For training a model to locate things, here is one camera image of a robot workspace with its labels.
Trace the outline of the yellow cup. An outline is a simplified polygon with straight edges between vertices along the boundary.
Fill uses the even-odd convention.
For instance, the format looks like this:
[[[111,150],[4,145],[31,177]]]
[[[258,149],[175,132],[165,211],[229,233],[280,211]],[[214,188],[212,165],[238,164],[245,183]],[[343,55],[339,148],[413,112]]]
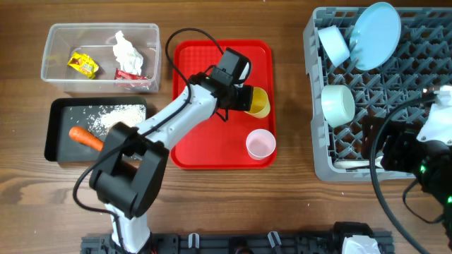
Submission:
[[[267,92],[260,87],[254,87],[251,108],[247,114],[263,119],[270,113],[270,101]]]

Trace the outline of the white plastic spoon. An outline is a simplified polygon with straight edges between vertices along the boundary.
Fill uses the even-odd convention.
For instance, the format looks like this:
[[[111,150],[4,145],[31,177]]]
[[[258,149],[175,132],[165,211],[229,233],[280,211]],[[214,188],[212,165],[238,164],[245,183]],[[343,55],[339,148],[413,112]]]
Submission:
[[[333,166],[336,169],[369,169],[370,162],[368,159],[365,160],[343,160],[336,161],[333,163]]]

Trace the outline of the green bowl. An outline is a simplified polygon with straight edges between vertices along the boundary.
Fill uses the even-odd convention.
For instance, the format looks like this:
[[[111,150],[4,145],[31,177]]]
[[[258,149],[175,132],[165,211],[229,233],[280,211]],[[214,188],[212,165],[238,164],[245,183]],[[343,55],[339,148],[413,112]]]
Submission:
[[[321,108],[332,128],[347,124],[355,117],[355,100],[345,85],[327,85],[321,91]]]

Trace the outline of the light blue rice bowl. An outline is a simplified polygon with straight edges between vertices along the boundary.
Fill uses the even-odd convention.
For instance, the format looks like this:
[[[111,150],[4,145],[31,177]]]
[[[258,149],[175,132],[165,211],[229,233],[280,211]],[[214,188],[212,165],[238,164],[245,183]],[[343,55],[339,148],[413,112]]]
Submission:
[[[318,35],[328,58],[335,67],[339,67],[350,57],[350,50],[344,37],[335,25],[320,29]]]

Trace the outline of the light blue plate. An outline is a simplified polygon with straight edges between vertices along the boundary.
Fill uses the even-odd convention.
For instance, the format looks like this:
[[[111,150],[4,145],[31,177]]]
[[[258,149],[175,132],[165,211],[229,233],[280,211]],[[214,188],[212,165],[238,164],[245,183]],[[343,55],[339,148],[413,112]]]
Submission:
[[[387,2],[369,6],[358,18],[350,35],[350,59],[356,68],[369,71],[384,64],[399,43],[401,20]]]

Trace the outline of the white napkin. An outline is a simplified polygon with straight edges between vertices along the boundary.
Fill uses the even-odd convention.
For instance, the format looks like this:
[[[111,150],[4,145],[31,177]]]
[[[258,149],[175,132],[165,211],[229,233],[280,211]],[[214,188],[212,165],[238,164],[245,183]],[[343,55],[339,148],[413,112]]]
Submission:
[[[127,73],[140,75],[143,66],[143,56],[124,38],[120,30],[115,34],[117,43],[112,47],[120,69]]]

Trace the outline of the red snack wrapper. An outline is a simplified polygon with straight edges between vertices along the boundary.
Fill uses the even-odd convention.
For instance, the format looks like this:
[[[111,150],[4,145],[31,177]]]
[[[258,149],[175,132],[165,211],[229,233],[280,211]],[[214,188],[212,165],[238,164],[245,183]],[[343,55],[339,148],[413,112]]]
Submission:
[[[114,79],[115,80],[147,80],[148,77],[147,76],[143,76],[143,75],[127,73],[126,71],[122,71],[122,70],[117,68],[116,72],[115,72]]]

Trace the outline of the orange carrot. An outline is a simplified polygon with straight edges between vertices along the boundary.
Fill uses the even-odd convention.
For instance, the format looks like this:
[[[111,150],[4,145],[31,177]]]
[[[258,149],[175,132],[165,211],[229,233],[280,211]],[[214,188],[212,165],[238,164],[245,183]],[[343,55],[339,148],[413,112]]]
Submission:
[[[91,147],[98,152],[101,152],[103,149],[104,143],[80,126],[72,127],[69,131],[69,137],[77,143]]]

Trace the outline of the yellow snack wrapper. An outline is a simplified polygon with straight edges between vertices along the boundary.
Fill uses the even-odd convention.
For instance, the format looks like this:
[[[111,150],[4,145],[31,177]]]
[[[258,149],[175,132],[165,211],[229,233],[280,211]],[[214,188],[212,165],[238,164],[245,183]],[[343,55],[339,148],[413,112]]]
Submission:
[[[78,52],[72,54],[68,66],[74,68],[89,79],[94,79],[99,69],[98,64],[90,56]]]

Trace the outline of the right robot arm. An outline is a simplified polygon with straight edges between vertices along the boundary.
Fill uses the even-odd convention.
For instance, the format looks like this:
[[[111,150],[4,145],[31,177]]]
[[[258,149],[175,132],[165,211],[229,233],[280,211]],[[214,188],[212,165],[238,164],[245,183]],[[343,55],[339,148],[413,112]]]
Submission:
[[[430,107],[423,126],[393,120],[398,112],[413,106]],[[442,214],[433,223],[441,223],[451,238],[451,85],[425,89],[421,98],[400,104],[384,118],[365,116],[362,130],[363,158],[369,160],[374,192],[394,227],[419,253],[427,252],[398,221],[381,192],[376,172],[379,150],[383,151],[383,169],[415,176],[403,192],[403,202],[410,189],[420,184],[423,192],[443,206]]]

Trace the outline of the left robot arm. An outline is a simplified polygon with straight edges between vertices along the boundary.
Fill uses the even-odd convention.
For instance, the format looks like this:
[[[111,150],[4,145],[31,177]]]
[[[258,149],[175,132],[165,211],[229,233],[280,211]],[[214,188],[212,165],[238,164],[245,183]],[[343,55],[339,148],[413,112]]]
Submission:
[[[171,149],[219,109],[250,110],[253,88],[245,84],[250,72],[250,60],[227,48],[210,73],[192,75],[183,92],[156,115],[134,127],[113,125],[89,179],[112,219],[110,251],[150,248],[146,212],[160,191]]]

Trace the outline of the grey dishwasher rack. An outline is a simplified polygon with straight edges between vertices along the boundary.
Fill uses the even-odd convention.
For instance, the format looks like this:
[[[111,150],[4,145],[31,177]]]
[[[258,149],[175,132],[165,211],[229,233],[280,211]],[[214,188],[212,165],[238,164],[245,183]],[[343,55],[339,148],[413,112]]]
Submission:
[[[451,84],[451,9],[398,7],[401,38],[382,66],[360,71],[346,60],[334,67],[318,31],[335,25],[349,39],[362,7],[318,7],[304,29],[304,59],[311,83],[311,137],[315,173],[322,181],[369,181],[368,169],[336,169],[333,163],[364,160],[361,156],[364,116],[385,117],[405,101],[421,97],[425,88]],[[326,122],[321,91],[345,85],[355,99],[354,119],[336,128]]]

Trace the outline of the pink cup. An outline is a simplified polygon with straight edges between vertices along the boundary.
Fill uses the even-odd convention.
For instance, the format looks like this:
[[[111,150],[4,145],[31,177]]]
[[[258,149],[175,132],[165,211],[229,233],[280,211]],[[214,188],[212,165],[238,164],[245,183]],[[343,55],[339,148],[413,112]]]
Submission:
[[[275,136],[266,129],[253,130],[246,138],[246,150],[252,159],[265,159],[272,155],[275,149]]]

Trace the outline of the red serving tray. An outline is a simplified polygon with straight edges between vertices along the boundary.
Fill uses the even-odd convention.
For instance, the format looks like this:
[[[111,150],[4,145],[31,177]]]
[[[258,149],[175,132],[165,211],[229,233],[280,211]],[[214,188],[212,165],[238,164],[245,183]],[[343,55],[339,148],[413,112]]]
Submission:
[[[229,47],[251,60],[251,74],[245,84],[263,88],[269,97],[270,113],[263,119],[242,111],[229,111],[224,122],[214,114],[198,124],[172,149],[173,163],[185,170],[263,169],[274,163],[277,150],[262,160],[252,159],[246,138],[255,129],[266,129],[276,138],[273,57],[262,40],[219,40],[223,50]],[[174,51],[176,67],[188,78],[217,64],[221,54],[210,40],[187,40]]]

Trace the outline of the spilled rice pile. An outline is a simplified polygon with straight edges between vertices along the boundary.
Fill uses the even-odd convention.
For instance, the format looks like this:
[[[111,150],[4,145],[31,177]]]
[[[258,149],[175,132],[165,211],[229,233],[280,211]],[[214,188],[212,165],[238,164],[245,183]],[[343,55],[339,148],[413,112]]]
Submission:
[[[108,130],[118,122],[129,127],[146,118],[146,106],[142,104],[88,105],[69,108],[69,122],[80,126],[96,137],[105,137]]]

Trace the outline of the clear plastic bin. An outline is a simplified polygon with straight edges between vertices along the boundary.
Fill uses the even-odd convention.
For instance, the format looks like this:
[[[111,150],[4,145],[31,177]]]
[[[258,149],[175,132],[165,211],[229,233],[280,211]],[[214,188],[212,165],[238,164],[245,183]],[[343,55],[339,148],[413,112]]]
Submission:
[[[114,55],[118,32],[143,57],[144,80],[117,80],[120,63]],[[70,67],[74,53],[86,54],[99,66],[95,77]],[[160,89],[162,47],[154,23],[57,23],[51,26],[44,47],[41,79],[64,92],[154,93]]]

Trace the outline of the black tray bin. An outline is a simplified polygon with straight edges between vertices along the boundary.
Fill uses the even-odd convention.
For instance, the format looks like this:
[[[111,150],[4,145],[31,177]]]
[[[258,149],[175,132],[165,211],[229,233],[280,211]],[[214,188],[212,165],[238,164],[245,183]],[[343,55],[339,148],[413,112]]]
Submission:
[[[69,108],[88,105],[142,104],[147,108],[143,97],[79,97],[60,98],[52,102],[44,157],[50,162],[88,162],[97,159],[99,152],[77,143],[69,137],[72,126],[69,122]]]

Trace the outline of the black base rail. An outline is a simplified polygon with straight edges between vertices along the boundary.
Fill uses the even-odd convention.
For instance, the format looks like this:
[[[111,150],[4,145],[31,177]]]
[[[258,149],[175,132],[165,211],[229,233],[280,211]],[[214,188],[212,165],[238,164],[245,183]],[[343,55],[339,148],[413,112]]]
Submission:
[[[291,254],[307,253],[340,253],[340,247],[334,249],[328,246],[328,232],[307,232],[300,234],[280,234],[280,251]],[[145,245],[149,253],[235,253],[238,245],[245,243],[254,253],[275,253],[265,234],[255,235],[201,235],[199,247],[189,247],[189,237],[176,234],[154,234]],[[83,237],[81,253],[119,253],[120,248],[113,246],[111,236]]]

